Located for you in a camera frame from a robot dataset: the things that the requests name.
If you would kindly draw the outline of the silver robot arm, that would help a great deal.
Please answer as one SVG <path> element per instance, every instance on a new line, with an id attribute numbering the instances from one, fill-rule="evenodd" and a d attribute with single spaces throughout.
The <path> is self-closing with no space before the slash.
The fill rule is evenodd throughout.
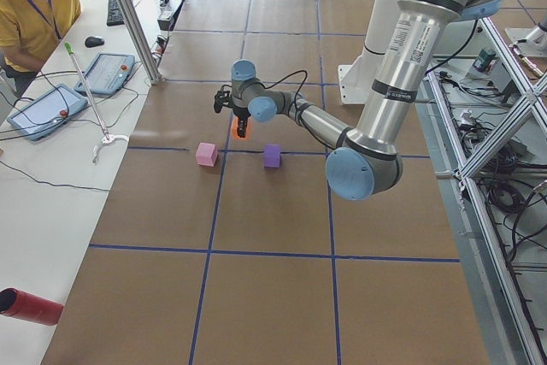
<path id="1" fill-rule="evenodd" d="M 215 109 L 229 108 L 244 136 L 248 119 L 265 122 L 285 115 L 331 149 L 326 159 L 330 188 L 362 200 L 392 188 L 403 162 L 395 141 L 444 29 L 454 21 L 494 15 L 502 0 L 375 0 L 363 50 L 339 69 L 344 103 L 360 103 L 349 126 L 296 91 L 276 91 L 256 77 L 252 62 L 232 66 L 229 88 L 215 95 Z"/>

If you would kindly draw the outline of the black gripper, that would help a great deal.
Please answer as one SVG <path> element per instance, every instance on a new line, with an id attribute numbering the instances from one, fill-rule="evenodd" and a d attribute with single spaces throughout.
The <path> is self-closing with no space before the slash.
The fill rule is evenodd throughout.
<path id="1" fill-rule="evenodd" d="M 236 135 L 238 137 L 246 137 L 248 127 L 248 121 L 246 119 L 250 117 L 249 110 L 246 107 L 239 107 L 238 105 L 234 104 L 232 111 L 234 115 L 238 117 L 236 121 Z"/>

